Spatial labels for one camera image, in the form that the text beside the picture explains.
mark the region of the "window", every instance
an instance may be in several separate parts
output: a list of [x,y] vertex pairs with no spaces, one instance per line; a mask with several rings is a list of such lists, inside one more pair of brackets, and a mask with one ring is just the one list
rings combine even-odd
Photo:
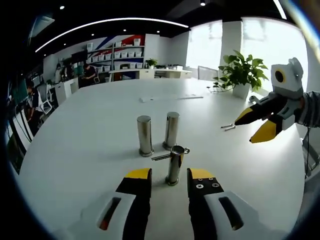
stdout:
[[186,66],[218,69],[222,47],[222,20],[191,28],[186,54]]
[[267,92],[273,90],[271,84],[271,65],[288,64],[296,57],[303,68],[302,87],[307,89],[308,56],[305,38],[299,28],[282,21],[243,17],[243,43],[241,53],[248,57],[263,59],[268,69],[263,69],[268,80],[262,81],[262,88]]

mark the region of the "black ceiling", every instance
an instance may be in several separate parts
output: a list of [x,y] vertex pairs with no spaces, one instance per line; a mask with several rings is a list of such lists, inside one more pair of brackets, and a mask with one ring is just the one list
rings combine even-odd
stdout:
[[[99,23],[70,32],[49,43],[39,52],[35,50],[47,41],[72,28],[91,22],[125,17],[153,18],[177,22],[190,27],[214,20],[235,21],[243,16],[261,16],[282,19],[273,0],[205,0],[206,6],[200,6],[200,0],[42,0],[39,2],[13,2],[12,22],[8,29],[12,37],[11,44],[22,53],[15,60],[18,69],[30,68],[40,62],[44,54],[60,51],[71,45],[94,38],[129,35],[157,34],[173,37],[189,29],[166,23],[125,20]],[[45,28],[36,37],[28,39],[37,16],[49,16],[54,23]],[[287,14],[288,21],[293,23]]]

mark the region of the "person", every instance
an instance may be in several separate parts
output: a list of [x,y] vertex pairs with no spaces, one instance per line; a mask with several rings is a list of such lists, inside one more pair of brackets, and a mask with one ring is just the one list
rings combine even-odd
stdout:
[[90,86],[94,83],[94,78],[97,76],[96,70],[93,66],[85,63],[83,65],[84,77],[83,80],[83,87]]
[[27,83],[26,89],[28,94],[30,95],[30,99],[28,101],[30,108],[27,111],[27,122],[33,136],[35,136],[39,130],[38,123],[40,117],[43,114],[43,110],[40,107],[43,102],[38,90],[34,88],[32,82]]
[[296,122],[309,128],[320,127],[320,92],[304,92],[300,99]]
[[58,63],[55,68],[55,83],[58,84],[61,81],[61,64]]

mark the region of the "white wall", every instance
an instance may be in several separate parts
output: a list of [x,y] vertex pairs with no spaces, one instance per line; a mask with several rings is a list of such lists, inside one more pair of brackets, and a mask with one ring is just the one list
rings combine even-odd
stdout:
[[49,56],[43,59],[42,77],[45,82],[54,77],[58,62],[58,58],[55,54],[50,54]]
[[144,60],[156,59],[158,65],[168,64],[171,39],[157,34],[145,35]]
[[186,66],[188,41],[188,31],[170,39],[167,64]]
[[229,21],[222,23],[222,47],[220,66],[225,65],[224,55],[235,55],[234,50],[240,52],[242,45],[242,21]]

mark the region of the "robotic arm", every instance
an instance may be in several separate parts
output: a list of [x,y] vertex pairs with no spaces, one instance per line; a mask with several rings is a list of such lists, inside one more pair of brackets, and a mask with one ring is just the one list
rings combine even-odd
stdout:
[[250,142],[270,141],[296,122],[296,116],[300,112],[300,98],[304,92],[301,81],[303,74],[303,68],[295,57],[289,59],[287,65],[271,66],[273,91],[245,109],[234,122],[235,125],[245,125],[270,116],[251,137]]

